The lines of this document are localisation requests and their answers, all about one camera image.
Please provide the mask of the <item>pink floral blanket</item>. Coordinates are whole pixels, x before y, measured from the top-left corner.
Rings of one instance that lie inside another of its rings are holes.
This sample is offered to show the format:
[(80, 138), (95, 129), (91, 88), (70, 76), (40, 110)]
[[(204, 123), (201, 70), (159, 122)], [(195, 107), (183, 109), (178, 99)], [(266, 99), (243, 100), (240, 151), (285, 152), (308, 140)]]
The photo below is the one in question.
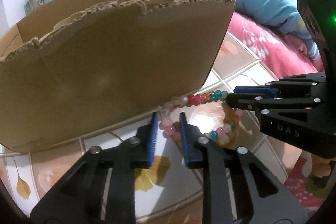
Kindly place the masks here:
[(280, 34), (234, 12), (228, 32), (240, 40), (277, 76), (324, 72), (322, 59), (311, 60), (306, 45), (292, 34)]

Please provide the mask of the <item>ginkgo patterned bed sheet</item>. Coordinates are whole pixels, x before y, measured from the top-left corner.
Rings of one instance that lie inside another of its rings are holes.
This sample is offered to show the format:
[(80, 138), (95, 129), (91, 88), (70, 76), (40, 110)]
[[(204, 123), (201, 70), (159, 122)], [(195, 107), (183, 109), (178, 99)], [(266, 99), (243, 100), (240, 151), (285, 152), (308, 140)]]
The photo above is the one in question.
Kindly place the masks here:
[[(227, 32), (222, 49), (202, 86), (203, 92), (240, 85), (262, 85), (275, 74), (240, 40)], [(134, 136), (150, 118), (143, 116), (121, 127), (67, 141), (39, 152), (19, 154), (1, 148), (1, 180), (25, 215), (66, 171), (93, 146), (112, 148)], [(286, 182), (302, 151), (262, 134), (253, 113), (240, 119), (238, 135), (229, 147), (246, 147), (281, 181)], [(182, 148), (158, 132), (154, 164), (136, 173), (135, 213), (138, 223), (201, 223), (203, 174), (185, 166)]]

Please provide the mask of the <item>green fuzzy rug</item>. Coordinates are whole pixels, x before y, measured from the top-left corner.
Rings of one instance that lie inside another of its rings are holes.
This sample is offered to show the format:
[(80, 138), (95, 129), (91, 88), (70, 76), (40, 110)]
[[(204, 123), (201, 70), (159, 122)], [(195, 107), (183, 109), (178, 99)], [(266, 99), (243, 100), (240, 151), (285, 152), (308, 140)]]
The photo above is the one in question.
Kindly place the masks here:
[(312, 172), (306, 179), (306, 191), (316, 198), (326, 199), (335, 186), (335, 175), (319, 178)]

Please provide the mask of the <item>blue pillow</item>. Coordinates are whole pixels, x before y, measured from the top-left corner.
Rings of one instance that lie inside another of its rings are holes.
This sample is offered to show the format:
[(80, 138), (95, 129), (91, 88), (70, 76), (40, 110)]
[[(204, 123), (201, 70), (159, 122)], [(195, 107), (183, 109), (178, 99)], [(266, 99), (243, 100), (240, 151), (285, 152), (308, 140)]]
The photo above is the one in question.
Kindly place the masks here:
[(250, 17), (258, 24), (275, 28), (283, 35), (297, 36), (305, 44), (307, 55), (312, 61), (320, 57), (295, 0), (236, 0), (236, 12)]

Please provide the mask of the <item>brown cardboard box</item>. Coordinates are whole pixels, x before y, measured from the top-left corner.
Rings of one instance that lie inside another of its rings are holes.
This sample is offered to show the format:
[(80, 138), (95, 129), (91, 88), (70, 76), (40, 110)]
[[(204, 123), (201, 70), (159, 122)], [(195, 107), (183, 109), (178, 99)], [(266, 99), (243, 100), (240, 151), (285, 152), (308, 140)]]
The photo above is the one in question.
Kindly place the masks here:
[(27, 153), (206, 81), (235, 0), (53, 0), (1, 37), (1, 144)]

